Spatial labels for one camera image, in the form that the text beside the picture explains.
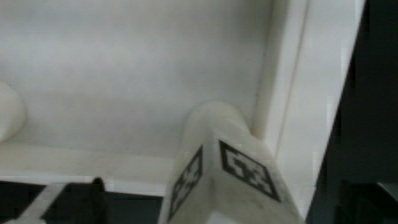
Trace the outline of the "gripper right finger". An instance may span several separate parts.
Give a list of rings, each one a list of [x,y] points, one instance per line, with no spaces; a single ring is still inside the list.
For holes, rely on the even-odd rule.
[[[335,224],[398,224],[398,183],[341,182]]]

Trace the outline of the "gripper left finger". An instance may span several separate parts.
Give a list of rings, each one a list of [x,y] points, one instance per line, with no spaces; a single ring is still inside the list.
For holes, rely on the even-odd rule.
[[[64,188],[64,183],[53,183],[44,187],[19,217],[10,221],[10,224],[46,224],[42,215],[51,206],[51,203],[55,202]]]

